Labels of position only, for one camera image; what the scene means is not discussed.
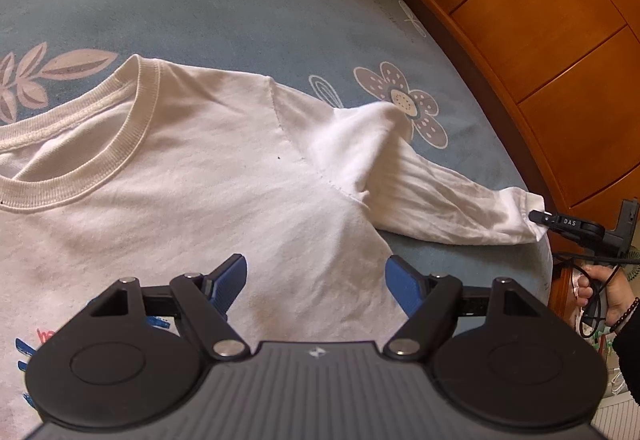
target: white shirt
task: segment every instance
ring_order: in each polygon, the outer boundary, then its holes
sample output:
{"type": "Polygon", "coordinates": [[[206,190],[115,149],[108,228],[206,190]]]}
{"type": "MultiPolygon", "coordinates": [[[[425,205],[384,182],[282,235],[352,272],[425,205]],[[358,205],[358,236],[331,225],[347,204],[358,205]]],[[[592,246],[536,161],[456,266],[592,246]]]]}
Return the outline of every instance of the white shirt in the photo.
{"type": "Polygon", "coordinates": [[[248,261],[230,324],[260,340],[384,343],[405,321],[377,229],[490,245],[545,233],[541,197],[430,163],[386,102],[334,109],[257,74],[132,56],[65,105],[0,127],[0,438],[37,423],[36,348],[117,278],[248,261]]]}

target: person's hand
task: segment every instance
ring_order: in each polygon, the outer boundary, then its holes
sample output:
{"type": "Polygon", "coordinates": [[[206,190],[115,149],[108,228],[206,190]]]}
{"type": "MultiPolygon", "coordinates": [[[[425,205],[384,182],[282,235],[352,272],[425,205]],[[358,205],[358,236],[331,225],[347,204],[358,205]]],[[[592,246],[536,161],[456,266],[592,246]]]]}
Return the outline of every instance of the person's hand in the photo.
{"type": "MultiPolygon", "coordinates": [[[[609,279],[613,269],[608,266],[585,265],[582,267],[592,279],[602,281],[603,283],[609,279]]],[[[636,296],[631,285],[626,280],[625,272],[620,268],[616,272],[613,279],[609,281],[605,289],[607,291],[607,315],[605,324],[611,326],[622,314],[627,311],[631,303],[635,301],[636,296]]],[[[593,288],[589,286],[589,280],[585,276],[578,278],[578,305],[587,306],[588,299],[593,295],[593,288]]]]}

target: wooden headboard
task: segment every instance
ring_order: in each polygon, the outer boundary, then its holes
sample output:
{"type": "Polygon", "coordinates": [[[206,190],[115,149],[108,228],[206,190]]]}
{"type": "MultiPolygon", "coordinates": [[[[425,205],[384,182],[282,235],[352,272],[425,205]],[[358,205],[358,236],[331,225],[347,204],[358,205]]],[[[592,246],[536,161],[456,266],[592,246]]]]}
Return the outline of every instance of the wooden headboard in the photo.
{"type": "MultiPolygon", "coordinates": [[[[640,197],[640,0],[405,1],[547,210],[613,228],[640,197]]],[[[569,274],[552,282],[559,315],[569,274]]]]}

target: beaded bracelet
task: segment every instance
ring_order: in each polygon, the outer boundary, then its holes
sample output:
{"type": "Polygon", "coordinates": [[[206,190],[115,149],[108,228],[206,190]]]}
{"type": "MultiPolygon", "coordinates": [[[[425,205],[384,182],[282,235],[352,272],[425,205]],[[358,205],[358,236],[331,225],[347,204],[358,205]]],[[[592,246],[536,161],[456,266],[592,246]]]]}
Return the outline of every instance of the beaded bracelet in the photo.
{"type": "Polygon", "coordinates": [[[638,306],[638,303],[640,303],[640,297],[636,297],[635,301],[631,303],[631,306],[629,306],[626,312],[622,314],[622,317],[620,317],[620,319],[618,319],[615,323],[613,323],[613,326],[610,327],[610,330],[612,332],[615,332],[616,328],[618,328],[623,322],[625,322],[625,319],[629,317],[631,312],[636,309],[636,306],[638,306]]]}

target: black sleeve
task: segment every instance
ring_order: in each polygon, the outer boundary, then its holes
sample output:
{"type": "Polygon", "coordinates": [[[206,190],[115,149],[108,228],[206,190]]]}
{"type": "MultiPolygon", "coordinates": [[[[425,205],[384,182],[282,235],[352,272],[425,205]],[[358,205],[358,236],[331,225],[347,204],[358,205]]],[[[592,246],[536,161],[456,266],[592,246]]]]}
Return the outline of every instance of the black sleeve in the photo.
{"type": "Polygon", "coordinates": [[[613,349],[620,359],[620,371],[634,400],[640,404],[640,309],[636,309],[618,336],[613,349]]]}

